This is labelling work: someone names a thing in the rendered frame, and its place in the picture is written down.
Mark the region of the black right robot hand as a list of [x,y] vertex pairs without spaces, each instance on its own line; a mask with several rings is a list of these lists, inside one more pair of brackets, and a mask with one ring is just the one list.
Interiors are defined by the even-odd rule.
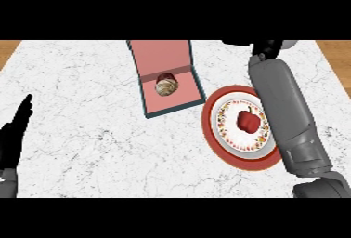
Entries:
[[273,60],[278,58],[284,40],[229,40],[225,39],[223,42],[233,46],[250,46],[254,45],[253,55],[260,58],[261,61]]

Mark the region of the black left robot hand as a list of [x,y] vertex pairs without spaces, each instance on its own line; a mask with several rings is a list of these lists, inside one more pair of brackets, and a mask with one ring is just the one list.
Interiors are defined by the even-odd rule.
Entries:
[[27,95],[12,122],[6,123],[0,128],[0,169],[15,169],[18,167],[31,115],[31,95]]

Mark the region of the pink cardboard box teal edges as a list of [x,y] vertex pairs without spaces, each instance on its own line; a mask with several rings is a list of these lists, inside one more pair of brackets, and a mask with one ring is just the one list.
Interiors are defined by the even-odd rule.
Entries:
[[[146,118],[177,112],[205,103],[205,91],[194,67],[189,40],[127,40],[132,52]],[[177,90],[161,96],[157,92],[158,77],[171,73]]]

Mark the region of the white plate patterned rim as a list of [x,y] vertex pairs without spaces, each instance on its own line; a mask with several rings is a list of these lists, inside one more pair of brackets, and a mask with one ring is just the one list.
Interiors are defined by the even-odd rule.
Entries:
[[[254,134],[238,128],[239,112],[248,109],[261,118],[260,129]],[[244,92],[226,94],[214,103],[210,119],[216,139],[232,154],[248,160],[269,155],[276,141],[258,97],[254,98]]]

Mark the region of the red bell pepper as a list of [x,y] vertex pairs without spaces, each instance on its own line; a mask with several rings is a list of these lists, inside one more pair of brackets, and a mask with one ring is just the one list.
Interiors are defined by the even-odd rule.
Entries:
[[261,118],[253,113],[253,109],[239,112],[238,128],[248,134],[254,134],[261,125]]

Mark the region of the red round placemat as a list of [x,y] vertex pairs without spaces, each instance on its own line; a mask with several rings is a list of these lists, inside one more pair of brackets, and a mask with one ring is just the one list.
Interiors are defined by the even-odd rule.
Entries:
[[270,168],[282,160],[278,146],[273,146],[273,150],[267,156],[256,160],[244,159],[242,157],[238,157],[225,149],[223,145],[216,139],[213,128],[211,128],[210,117],[211,117],[211,110],[214,107],[214,103],[217,102],[222,96],[235,92],[244,92],[245,94],[251,95],[254,98],[258,97],[253,87],[239,86],[239,85],[225,86],[211,94],[211,96],[207,99],[204,111],[202,111],[202,130],[204,130],[205,140],[211,150],[216,152],[217,156],[225,160],[227,164],[230,164],[241,170],[261,171]]

